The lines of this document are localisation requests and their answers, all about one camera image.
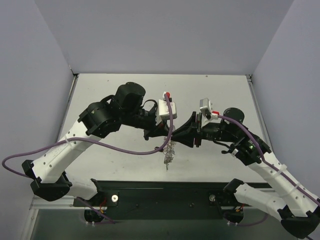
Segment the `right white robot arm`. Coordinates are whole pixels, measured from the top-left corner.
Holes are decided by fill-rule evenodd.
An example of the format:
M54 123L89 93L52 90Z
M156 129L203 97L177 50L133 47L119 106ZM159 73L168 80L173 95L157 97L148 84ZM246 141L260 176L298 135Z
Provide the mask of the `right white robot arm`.
M320 224L320 198L301 185L271 148L243 125L245 115L240 109L230 107L222 115L213 111L210 117L193 112L189 120L172 133L172 140L190 148L199 147L203 140L225 146L226 154L260 175L277 196L236 178L224 191L238 203L274 217L292 236L308 238Z

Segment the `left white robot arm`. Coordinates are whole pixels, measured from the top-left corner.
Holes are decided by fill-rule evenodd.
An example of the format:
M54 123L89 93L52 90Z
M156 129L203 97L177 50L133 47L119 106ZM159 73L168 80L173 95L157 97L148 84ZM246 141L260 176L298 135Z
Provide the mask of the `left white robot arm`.
M103 194L96 180L73 176L66 169L91 145L99 144L122 125L142 129L145 139L166 136L169 140L174 126L167 125L167 121L177 118L176 104L170 93L164 92L151 110L145 110L145 94L145 89L135 82L120 85L114 95L91 103L59 142L45 148L43 156L25 160L22 168L32 179L33 193L48 202L72 196L92 206L100 204Z

